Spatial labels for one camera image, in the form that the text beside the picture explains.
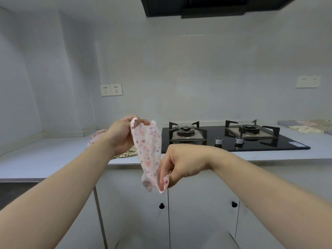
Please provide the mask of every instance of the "black glass cooktop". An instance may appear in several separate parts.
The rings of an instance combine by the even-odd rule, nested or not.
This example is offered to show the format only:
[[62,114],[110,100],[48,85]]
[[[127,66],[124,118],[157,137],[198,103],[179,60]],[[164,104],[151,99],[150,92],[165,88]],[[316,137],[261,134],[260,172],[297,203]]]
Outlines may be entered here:
[[169,128],[165,127],[162,130],[162,146],[161,153],[166,153],[167,148],[170,144],[176,143],[189,143],[196,145],[208,145],[215,146],[215,138],[222,138],[222,148],[224,150],[235,152],[235,151],[269,151],[269,150],[301,150],[310,149],[302,143],[296,142],[283,135],[279,135],[279,138],[275,139],[245,139],[242,147],[235,146],[235,136],[225,130],[225,126],[207,126],[200,127],[200,129],[207,131],[206,141],[186,141],[186,142],[169,142]]

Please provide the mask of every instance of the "gas stove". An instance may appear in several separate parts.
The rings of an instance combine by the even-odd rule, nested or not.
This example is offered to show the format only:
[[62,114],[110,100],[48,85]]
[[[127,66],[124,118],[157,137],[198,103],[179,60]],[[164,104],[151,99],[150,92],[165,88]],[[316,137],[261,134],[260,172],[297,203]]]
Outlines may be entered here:
[[170,122],[162,130],[161,152],[166,153],[170,144],[178,143],[215,146],[230,152],[310,149],[279,134],[279,127],[259,126],[257,120],[252,123],[235,125],[238,122],[226,121],[225,126],[200,127],[199,121],[182,126]]

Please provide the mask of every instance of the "sticker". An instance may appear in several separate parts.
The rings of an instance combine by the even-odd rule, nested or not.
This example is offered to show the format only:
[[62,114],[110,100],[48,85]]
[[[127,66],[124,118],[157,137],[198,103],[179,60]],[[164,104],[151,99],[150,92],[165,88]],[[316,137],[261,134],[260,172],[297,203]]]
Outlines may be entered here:
[[289,141],[290,144],[293,144],[294,146],[297,146],[297,147],[301,147],[301,148],[305,148],[306,146],[299,143],[299,142],[296,142],[296,141]]

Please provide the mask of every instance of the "white cabinet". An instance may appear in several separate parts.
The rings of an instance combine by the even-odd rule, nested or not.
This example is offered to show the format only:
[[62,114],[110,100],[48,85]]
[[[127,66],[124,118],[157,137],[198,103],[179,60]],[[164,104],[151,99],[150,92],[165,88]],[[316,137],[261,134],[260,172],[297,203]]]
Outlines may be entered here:
[[104,249],[97,206],[92,193],[56,249]]
[[[263,168],[332,202],[332,164],[298,164]],[[284,248],[243,202],[240,203],[235,240],[241,249]]]
[[148,192],[142,174],[141,169],[107,169],[96,185],[108,248],[170,247],[167,192]]
[[171,249],[222,248],[216,238],[235,237],[238,207],[232,202],[239,199],[214,172],[183,178],[168,191]]

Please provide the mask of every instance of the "person's left hand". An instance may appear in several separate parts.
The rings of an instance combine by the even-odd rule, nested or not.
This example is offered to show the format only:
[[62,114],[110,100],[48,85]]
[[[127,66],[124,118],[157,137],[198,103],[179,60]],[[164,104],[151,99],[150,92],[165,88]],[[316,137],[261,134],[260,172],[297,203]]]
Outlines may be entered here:
[[114,155],[123,154],[134,145],[130,131],[130,122],[133,118],[137,118],[134,127],[137,127],[141,122],[144,125],[150,125],[147,119],[140,119],[137,115],[127,116],[114,122],[103,137],[112,145]]

